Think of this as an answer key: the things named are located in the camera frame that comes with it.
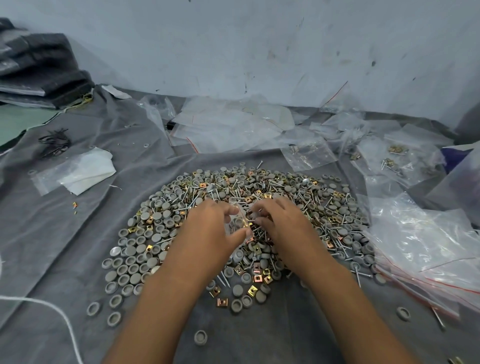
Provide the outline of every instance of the white string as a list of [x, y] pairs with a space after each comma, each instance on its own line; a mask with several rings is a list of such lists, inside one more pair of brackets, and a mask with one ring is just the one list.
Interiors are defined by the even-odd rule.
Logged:
[[[1, 260], [1, 256], [0, 256], [0, 279], [1, 279], [1, 268], [2, 268], [2, 260]], [[80, 350], [78, 350], [77, 340], [75, 339], [75, 334], [73, 332], [72, 324], [70, 323], [70, 320], [68, 319], [67, 315], [61, 310], [61, 308], [54, 305], [53, 303], [43, 301], [43, 300], [38, 300], [36, 298], [10, 297], [10, 296], [0, 295], [0, 300], [34, 302], [34, 303], [39, 303], [39, 304], [42, 304], [44, 306], [50, 307], [52, 310], [57, 311], [60, 314], [60, 316], [63, 317], [63, 319], [65, 320], [65, 323], [67, 324], [68, 331], [70, 332], [70, 337], [72, 338], [73, 350], [75, 351], [75, 357], [77, 358], [78, 364], [84, 364], [83, 361], [82, 361], [82, 357], [80, 356]]]

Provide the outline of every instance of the hand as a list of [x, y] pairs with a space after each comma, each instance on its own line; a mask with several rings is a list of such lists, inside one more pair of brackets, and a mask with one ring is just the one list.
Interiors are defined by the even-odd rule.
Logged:
[[210, 199], [190, 210], [160, 270], [171, 269], [179, 281], [205, 288], [247, 234], [252, 236], [249, 228], [229, 236], [225, 234], [224, 223], [230, 222], [229, 215], [238, 212], [238, 208], [226, 202], [216, 203]]
[[333, 261], [312, 224], [288, 198], [257, 201], [252, 211], [260, 212], [255, 223], [267, 231], [282, 261], [302, 280], [308, 280], [312, 267]]

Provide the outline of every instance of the green surface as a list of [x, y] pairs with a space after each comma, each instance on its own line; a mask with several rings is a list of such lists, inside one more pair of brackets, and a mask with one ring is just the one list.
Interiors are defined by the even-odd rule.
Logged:
[[16, 138], [23, 130], [42, 125], [58, 111], [41, 108], [23, 108], [16, 105], [0, 106], [0, 146]]

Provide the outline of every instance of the gray cloth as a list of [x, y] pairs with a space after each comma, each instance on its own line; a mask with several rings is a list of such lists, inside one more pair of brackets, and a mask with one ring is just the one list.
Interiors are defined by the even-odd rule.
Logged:
[[[125, 128], [127, 124], [136, 125]], [[69, 129], [72, 148], [60, 157], [38, 161], [36, 153], [42, 146], [36, 139], [60, 127]], [[60, 187], [40, 197], [27, 175], [29, 170], [44, 170], [93, 145], [111, 151], [116, 174], [80, 196]], [[115, 100], [97, 88], [94, 101], [85, 109], [29, 130], [1, 161], [1, 294], [28, 295], [58, 305], [72, 322], [84, 362], [101, 362], [122, 327], [109, 329], [106, 324], [111, 309], [104, 292], [106, 271], [101, 262], [116, 245], [117, 233], [126, 226], [127, 219], [150, 194], [185, 171], [218, 170], [241, 161], [257, 166], [261, 160], [267, 169], [291, 171], [278, 150], [175, 157], [166, 138], [134, 100]], [[346, 179], [337, 164], [308, 171], [316, 177], [323, 173]], [[75, 210], [73, 202], [78, 204]], [[237, 276], [230, 281], [237, 282]], [[478, 333], [471, 326], [464, 328], [455, 322], [450, 325], [443, 317], [448, 330], [442, 333], [431, 311], [402, 290], [380, 287], [364, 278], [361, 282], [380, 316], [424, 363], [443, 363], [454, 355], [466, 364], [476, 362]], [[264, 305], [255, 303], [238, 316], [217, 308], [205, 291], [184, 329], [175, 362], [343, 363], [324, 315], [298, 279], [283, 278], [271, 287]], [[125, 300], [120, 309], [124, 318], [136, 300], [135, 296]], [[102, 310], [98, 316], [88, 318], [85, 311], [92, 301], [101, 302]], [[395, 310], [399, 305], [410, 310], [410, 323], [397, 318]], [[76, 362], [67, 327], [49, 308], [0, 301], [0, 325], [2, 364]], [[199, 329], [208, 334], [204, 347], [193, 342]]]

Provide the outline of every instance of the black wire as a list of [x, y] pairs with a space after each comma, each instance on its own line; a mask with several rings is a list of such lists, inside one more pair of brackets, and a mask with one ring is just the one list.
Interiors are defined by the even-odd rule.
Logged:
[[48, 132], [49, 135], [42, 136], [38, 139], [41, 144], [48, 144], [47, 147], [40, 153], [40, 158], [49, 156], [58, 156], [66, 151], [72, 145], [72, 142], [67, 137], [65, 132], [68, 129], [60, 129]]

